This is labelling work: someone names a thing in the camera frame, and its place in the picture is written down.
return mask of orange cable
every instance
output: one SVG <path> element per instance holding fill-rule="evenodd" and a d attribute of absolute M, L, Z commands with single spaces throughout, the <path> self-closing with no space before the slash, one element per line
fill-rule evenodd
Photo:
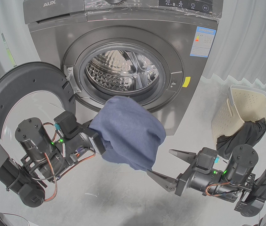
<path fill-rule="evenodd" d="M 218 197 L 218 196 L 221 196 L 221 194 L 214 194 L 214 195 L 211 195 L 208 193 L 208 190 L 212 187 L 212 186 L 221 186 L 221 185 L 226 185 L 226 184 L 229 184 L 230 182 L 225 182 L 225 183 L 214 183 L 214 184 L 210 184 L 206 187 L 205 189 L 205 193 L 207 196 L 212 196 L 212 197 Z"/>
<path fill-rule="evenodd" d="M 51 122 L 45 122 L 45 123 L 43 123 L 43 125 L 45 126 L 45 125 L 52 125 L 54 128 L 55 128 L 55 126 L 54 126 L 54 124 L 52 124 Z M 57 137 L 57 132 L 56 132 L 56 128 L 55 128 L 55 134 L 53 135 L 53 138 L 52 138 L 52 142 L 54 142 L 55 141 L 55 139 L 56 139 L 56 137 Z"/>
<path fill-rule="evenodd" d="M 91 151 L 91 152 L 93 152 L 93 155 L 91 155 L 91 156 L 88 156 L 88 157 L 86 157 L 86 158 L 84 158 L 83 160 L 80 160 L 79 162 L 78 162 L 78 164 L 77 165 L 79 165 L 81 162 L 83 162 L 83 161 L 85 161 L 85 160 L 88 160 L 88 159 L 90 159 L 90 158 L 93 158 L 94 156 L 95 156 L 95 152 L 94 151 Z M 69 172 L 71 169 L 73 169 L 75 166 L 77 166 L 77 165 L 74 165 L 73 167 L 71 167 L 71 168 L 69 168 L 66 172 L 64 172 L 60 177 L 63 177 L 67 172 Z"/>
<path fill-rule="evenodd" d="M 50 166 L 50 168 L 51 168 L 51 173 L 52 173 L 53 176 L 54 176 L 55 173 L 54 173 L 54 171 L 53 171 L 53 166 L 51 165 L 51 162 L 50 162 L 50 160 L 49 160 L 47 154 L 44 153 L 44 155 L 45 155 L 45 157 L 46 157 L 46 159 L 47 159 L 47 161 L 48 161 L 48 164 L 49 164 L 49 166 Z M 54 182 L 55 182 L 55 191 L 53 192 L 53 195 L 52 195 L 50 198 L 45 199 L 44 202 L 52 201 L 52 200 L 56 197 L 56 195 L 57 195 L 57 192 L 58 192 L 58 184 L 57 184 L 56 177 L 53 177 L 53 180 L 54 180 Z"/>

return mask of qr code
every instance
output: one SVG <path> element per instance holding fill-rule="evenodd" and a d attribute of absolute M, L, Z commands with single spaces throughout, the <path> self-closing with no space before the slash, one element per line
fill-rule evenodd
<path fill-rule="evenodd" d="M 206 35 L 204 38 L 204 43 L 212 43 L 213 41 L 213 36 L 208 36 Z"/>

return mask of energy label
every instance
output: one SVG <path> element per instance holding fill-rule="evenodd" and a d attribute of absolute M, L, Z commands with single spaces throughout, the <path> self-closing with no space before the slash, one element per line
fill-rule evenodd
<path fill-rule="evenodd" d="M 208 57 L 213 39 L 215 38 L 215 29 L 197 27 L 190 56 Z"/>

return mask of stainless steel drum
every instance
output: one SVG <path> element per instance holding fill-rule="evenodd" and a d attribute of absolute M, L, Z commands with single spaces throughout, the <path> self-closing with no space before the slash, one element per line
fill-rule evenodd
<path fill-rule="evenodd" d="M 113 92 L 136 91 L 159 78 L 153 62 L 144 55 L 125 50 L 110 50 L 95 56 L 85 72 L 93 86 Z"/>

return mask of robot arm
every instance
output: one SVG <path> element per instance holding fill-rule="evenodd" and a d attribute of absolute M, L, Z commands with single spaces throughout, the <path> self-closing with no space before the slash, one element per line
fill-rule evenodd
<path fill-rule="evenodd" d="M 64 111 L 55 119 L 56 133 L 60 138 L 52 141 L 38 118 L 23 120 L 15 131 L 15 138 L 25 150 L 22 166 L 9 157 L 0 144 L 0 181 L 7 191 L 17 193 L 29 207 L 38 207 L 45 200 L 46 184 L 43 180 L 59 180 L 69 169 L 80 162 L 80 157 L 88 150 L 103 154 L 105 148 L 98 134 L 88 128 L 90 122 L 81 125 L 75 115 Z M 38 169 L 45 179 L 40 179 Z"/>
<path fill-rule="evenodd" d="M 266 201 L 266 170 L 254 180 L 252 170 L 258 162 L 258 155 L 251 146 L 235 147 L 224 172 L 213 169 L 218 155 L 216 150 L 204 147 L 198 154 L 178 150 L 169 150 L 169 153 L 190 164 L 183 174 L 174 179 L 154 171 L 147 172 L 168 192 L 175 191 L 181 196 L 186 188 L 193 188 L 204 196 L 229 202 L 235 202 L 241 195 L 234 210 L 242 216 L 253 217 L 262 210 Z"/>
<path fill-rule="evenodd" d="M 190 166 L 176 179 L 154 171 L 147 174 L 167 191 L 181 196 L 187 188 L 193 188 L 204 196 L 214 196 L 235 202 L 240 192 L 250 192 L 254 184 L 254 166 L 258 155 L 250 145 L 240 145 L 233 150 L 231 160 L 224 172 L 213 168 L 218 151 L 204 147 L 198 154 L 170 150 L 170 154 L 188 162 Z"/>

